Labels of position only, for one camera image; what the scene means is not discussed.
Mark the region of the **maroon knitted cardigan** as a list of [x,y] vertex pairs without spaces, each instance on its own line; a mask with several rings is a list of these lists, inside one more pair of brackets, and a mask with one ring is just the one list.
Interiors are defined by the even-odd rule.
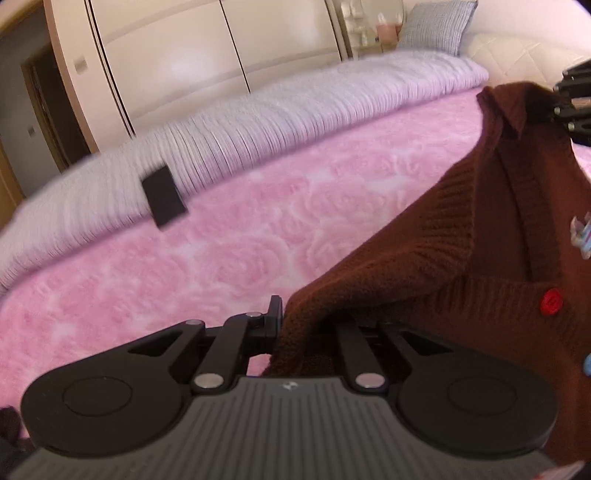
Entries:
[[547,443],[590,456],[590,180],[558,97],[533,83],[484,89],[473,150],[402,214],[290,297],[266,374],[329,375],[332,324],[399,321],[541,375],[559,400]]

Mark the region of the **cream quilted headboard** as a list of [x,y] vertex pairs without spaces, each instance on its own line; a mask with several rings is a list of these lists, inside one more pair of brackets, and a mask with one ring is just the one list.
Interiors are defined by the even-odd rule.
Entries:
[[489,33],[467,34],[460,51],[488,71],[488,86],[532,82],[550,90],[565,70],[590,59],[589,50]]

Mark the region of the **pink rose bed blanket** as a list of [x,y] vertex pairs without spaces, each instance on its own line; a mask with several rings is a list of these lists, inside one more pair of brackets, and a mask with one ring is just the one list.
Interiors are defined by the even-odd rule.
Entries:
[[290,297],[390,224],[477,145],[483,91],[363,124],[32,272],[1,294],[1,403],[45,372],[188,319]]

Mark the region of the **grey checked pillow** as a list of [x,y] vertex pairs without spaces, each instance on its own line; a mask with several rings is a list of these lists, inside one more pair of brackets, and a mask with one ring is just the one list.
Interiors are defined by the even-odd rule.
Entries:
[[397,48],[459,56],[464,33],[477,8],[477,1],[417,3],[403,24]]

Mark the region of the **black smartphone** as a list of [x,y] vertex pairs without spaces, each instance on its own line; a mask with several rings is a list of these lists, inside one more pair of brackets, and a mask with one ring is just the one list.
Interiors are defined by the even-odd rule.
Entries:
[[159,230],[188,212],[167,165],[145,176],[141,186],[150,215]]

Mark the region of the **striped lilac rolled duvet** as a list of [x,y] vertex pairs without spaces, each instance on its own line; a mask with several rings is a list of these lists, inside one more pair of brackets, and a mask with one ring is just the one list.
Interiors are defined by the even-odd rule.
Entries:
[[182,198],[336,132],[487,82],[475,61],[394,51],[231,97],[91,155],[22,203],[1,234],[1,289],[150,210],[142,179],[167,167]]

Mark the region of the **white wardrobe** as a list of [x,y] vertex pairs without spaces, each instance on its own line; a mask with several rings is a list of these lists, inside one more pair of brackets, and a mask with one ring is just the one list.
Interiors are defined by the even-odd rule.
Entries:
[[53,0],[43,7],[93,152],[346,58],[330,1]]

